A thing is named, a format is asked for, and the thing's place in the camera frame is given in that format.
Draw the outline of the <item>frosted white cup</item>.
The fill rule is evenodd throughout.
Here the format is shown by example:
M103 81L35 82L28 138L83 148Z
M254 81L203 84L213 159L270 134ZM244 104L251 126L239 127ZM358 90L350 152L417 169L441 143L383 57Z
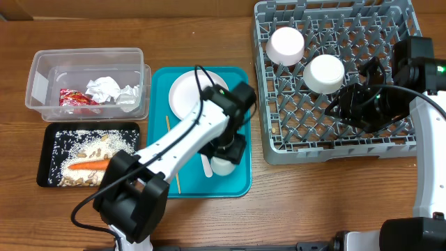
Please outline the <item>frosted white cup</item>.
M234 171L236 166L228 160L212 157L210 161L210 168L218 176L228 176Z

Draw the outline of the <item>white bowl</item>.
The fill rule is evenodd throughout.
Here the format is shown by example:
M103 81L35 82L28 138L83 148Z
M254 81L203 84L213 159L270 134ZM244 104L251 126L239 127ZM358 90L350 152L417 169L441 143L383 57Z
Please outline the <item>white bowl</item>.
M333 55L322 54L305 66L303 79L311 91L331 94L341 88L344 75L345 68L340 59Z

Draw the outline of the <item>bowl with rice and nuts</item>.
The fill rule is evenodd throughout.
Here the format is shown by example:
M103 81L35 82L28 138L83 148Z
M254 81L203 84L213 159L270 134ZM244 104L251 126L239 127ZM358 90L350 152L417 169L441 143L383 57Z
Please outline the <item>bowl with rice and nuts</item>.
M266 44L268 58L277 65L292 66L298 63L305 52L303 35L294 28L277 29Z

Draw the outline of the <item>white napkin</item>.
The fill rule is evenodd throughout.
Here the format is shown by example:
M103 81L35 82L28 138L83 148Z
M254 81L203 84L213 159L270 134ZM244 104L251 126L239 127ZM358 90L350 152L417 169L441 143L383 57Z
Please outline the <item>white napkin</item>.
M132 112L138 107L139 85L131 87L127 85L121 90L120 95L116 99L116 104L120 106L123 112Z
M121 94L121 88L111 77L90 80L86 87L86 95L91 96L96 103L109 102L112 98L116 100Z

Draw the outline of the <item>orange carrot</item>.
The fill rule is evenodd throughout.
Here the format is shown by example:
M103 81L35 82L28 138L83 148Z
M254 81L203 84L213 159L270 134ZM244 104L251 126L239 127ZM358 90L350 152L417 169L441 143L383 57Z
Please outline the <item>orange carrot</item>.
M71 170L93 170L105 171L108 167L110 159L96 160L91 162L80 162L68 167Z

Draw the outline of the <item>red snack wrapper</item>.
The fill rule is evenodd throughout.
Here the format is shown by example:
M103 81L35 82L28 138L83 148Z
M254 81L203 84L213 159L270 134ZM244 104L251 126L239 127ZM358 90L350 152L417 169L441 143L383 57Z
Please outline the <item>red snack wrapper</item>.
M69 114L100 114L102 112L99 108L77 108L77 106L95 106L99 105L99 103L84 95L82 92L72 89L60 90L59 105L62 107L70 107L66 111Z

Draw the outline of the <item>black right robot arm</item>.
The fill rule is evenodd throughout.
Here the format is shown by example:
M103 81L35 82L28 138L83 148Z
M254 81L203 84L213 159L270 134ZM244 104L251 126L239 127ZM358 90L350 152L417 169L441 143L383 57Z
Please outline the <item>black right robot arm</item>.
M364 84L340 89L325 109L346 125L378 132L407 116L416 136L417 193L410 218L375 231L341 231L331 250L445 249L445 60L430 38L409 36L392 48L392 79L374 57L360 67Z

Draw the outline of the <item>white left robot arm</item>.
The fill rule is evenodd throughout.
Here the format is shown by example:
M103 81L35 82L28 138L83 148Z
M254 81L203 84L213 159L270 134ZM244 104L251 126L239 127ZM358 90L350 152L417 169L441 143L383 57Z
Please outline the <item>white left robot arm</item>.
M255 102L254 89L244 82L231 91L208 86L193 110L159 140L110 159L93 207L115 235L117 250L149 247L170 183L196 153L223 164L240 163L247 142L238 130Z

